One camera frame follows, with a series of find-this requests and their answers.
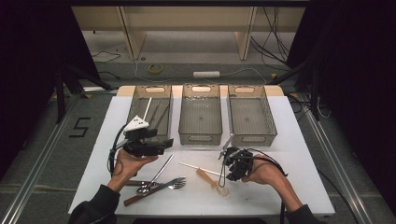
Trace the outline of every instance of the metal spoon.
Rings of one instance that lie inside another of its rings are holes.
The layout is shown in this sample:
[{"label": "metal spoon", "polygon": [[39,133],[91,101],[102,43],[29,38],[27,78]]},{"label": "metal spoon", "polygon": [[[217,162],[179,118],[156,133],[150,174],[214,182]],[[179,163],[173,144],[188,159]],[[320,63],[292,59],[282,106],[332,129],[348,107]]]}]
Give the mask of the metal spoon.
[{"label": "metal spoon", "polygon": [[151,180],[151,182],[148,185],[142,186],[139,189],[137,189],[136,194],[139,196],[146,196],[149,194],[149,191],[151,190],[151,185],[154,183],[154,181],[160,176],[160,174],[163,172],[165,167],[168,165],[168,163],[172,160],[174,155],[172,154],[169,159],[165,162],[161,170],[154,176],[154,178]]}]

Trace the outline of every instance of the black sleeve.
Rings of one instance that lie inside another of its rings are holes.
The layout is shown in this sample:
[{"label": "black sleeve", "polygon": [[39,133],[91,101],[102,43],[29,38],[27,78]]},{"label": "black sleeve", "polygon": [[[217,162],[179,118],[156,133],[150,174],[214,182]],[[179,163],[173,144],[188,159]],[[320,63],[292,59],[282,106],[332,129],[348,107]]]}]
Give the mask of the black sleeve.
[{"label": "black sleeve", "polygon": [[83,202],[73,210],[68,223],[116,223],[114,212],[119,200],[119,193],[101,185],[89,202]]},{"label": "black sleeve", "polygon": [[326,222],[319,221],[311,212],[308,205],[305,204],[298,210],[286,214],[289,224],[326,224]]}]

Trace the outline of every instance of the plastic bin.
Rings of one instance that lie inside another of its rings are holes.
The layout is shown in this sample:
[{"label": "plastic bin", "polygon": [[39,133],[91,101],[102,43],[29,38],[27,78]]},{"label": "plastic bin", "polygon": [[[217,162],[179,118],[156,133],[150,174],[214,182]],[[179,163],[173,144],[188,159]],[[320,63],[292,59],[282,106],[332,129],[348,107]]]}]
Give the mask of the plastic bin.
[{"label": "plastic bin", "polygon": [[277,131],[264,86],[228,87],[230,127],[235,147],[269,147]]},{"label": "plastic bin", "polygon": [[157,136],[149,139],[150,142],[163,142],[169,139],[170,110],[172,99],[172,86],[136,86],[128,122],[139,116],[143,119],[148,107],[149,98],[151,103],[148,108],[145,121],[148,122],[149,129],[157,129]]},{"label": "plastic bin", "polygon": [[183,86],[178,132],[182,145],[220,144],[222,122],[219,85]]}]

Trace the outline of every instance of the person's arm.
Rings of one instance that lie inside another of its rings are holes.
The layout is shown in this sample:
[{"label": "person's arm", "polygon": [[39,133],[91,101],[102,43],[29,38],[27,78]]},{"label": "person's arm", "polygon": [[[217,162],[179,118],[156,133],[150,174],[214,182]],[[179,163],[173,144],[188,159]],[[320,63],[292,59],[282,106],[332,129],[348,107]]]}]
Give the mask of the person's arm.
[{"label": "person's arm", "polygon": [[254,160],[253,169],[242,177],[243,182],[253,181],[262,185],[272,186],[285,204],[288,213],[286,217],[290,224],[319,224],[325,223],[315,218],[308,205],[303,205],[295,193],[289,180],[270,162]]},{"label": "person's arm", "polygon": [[101,185],[89,202],[80,203],[73,210],[68,223],[116,223],[114,212],[119,204],[120,191],[145,164],[157,159],[158,156],[137,158],[121,149],[114,175],[107,186]]}]

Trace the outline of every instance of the utensil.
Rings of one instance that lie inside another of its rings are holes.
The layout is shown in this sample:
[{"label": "utensil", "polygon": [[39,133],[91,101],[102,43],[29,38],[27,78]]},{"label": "utensil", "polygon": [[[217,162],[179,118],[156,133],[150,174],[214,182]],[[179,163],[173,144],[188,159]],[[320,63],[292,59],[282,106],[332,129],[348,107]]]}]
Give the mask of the utensil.
[{"label": "utensil", "polygon": [[151,104],[151,100],[152,100],[152,97],[150,97],[148,100],[148,106],[146,107],[146,112],[145,112],[145,116],[143,117],[143,120],[146,120],[146,115],[149,112],[149,105]]},{"label": "utensil", "polygon": [[[146,185],[149,185],[150,183],[150,181],[143,180],[128,180],[126,186],[144,187]],[[152,183],[151,188],[157,188],[158,186],[160,186],[160,183],[154,182]]]},{"label": "utensil", "polygon": [[155,105],[154,111],[152,112],[152,115],[151,115],[151,118],[150,118],[149,121],[148,121],[148,124],[150,124],[150,123],[152,122],[152,120],[154,119],[155,114],[157,113],[158,106],[160,105],[160,103],[161,103],[161,100],[159,100],[159,101],[158,101],[158,104]]},{"label": "utensil", "polygon": [[163,172],[163,170],[164,170],[165,167],[169,164],[169,162],[172,160],[173,157],[174,157],[174,155],[172,154],[172,155],[168,158],[168,160],[165,162],[165,164],[163,165],[163,167],[161,168],[161,170],[158,172],[158,174],[156,174],[156,175],[154,176],[154,178],[152,178],[151,182],[150,182],[148,185],[146,185],[145,187],[140,187],[140,188],[136,191],[137,195],[145,196],[145,195],[149,194],[151,185],[152,185],[152,184],[154,183],[154,181],[158,178],[158,176],[160,176],[160,174]]},{"label": "utensil", "polygon": [[205,171],[205,172],[207,172],[207,173],[210,173],[210,174],[212,174],[212,175],[218,175],[218,176],[220,176],[219,173],[216,173],[216,172],[213,172],[213,171],[210,171],[210,170],[206,170],[206,169],[202,169],[202,168],[200,168],[200,167],[198,167],[198,166],[193,166],[193,165],[190,165],[190,164],[181,162],[181,161],[179,162],[179,164],[182,164],[182,165],[185,165],[185,166],[194,168],[194,169],[201,169],[201,170],[203,170],[203,171]]},{"label": "utensil", "polygon": [[175,178],[175,179],[173,179],[173,180],[171,180],[171,181],[169,181],[169,182],[167,182],[167,183],[165,183],[165,184],[160,184],[159,187],[157,187],[157,188],[155,188],[155,189],[152,189],[152,190],[151,190],[148,194],[146,194],[146,195],[136,195],[136,196],[134,196],[134,197],[132,197],[132,198],[130,198],[130,199],[125,200],[125,201],[124,201],[124,205],[125,205],[125,206],[128,206],[128,205],[130,205],[131,203],[135,203],[135,202],[137,202],[137,201],[139,201],[139,200],[141,200],[141,199],[143,199],[143,198],[146,198],[146,197],[148,197],[149,195],[151,195],[151,194],[153,194],[153,193],[155,193],[155,192],[157,192],[157,191],[159,191],[159,190],[161,190],[161,189],[166,189],[166,188],[169,188],[169,189],[181,189],[181,188],[183,188],[184,186],[186,186],[186,177],[181,176],[181,177]]},{"label": "utensil", "polygon": [[227,196],[229,194],[228,189],[220,187],[219,184],[214,181],[210,176],[208,176],[205,171],[201,170],[200,168],[197,169],[196,173],[203,178],[206,182],[212,186],[212,189],[216,189],[219,195],[221,196]]}]

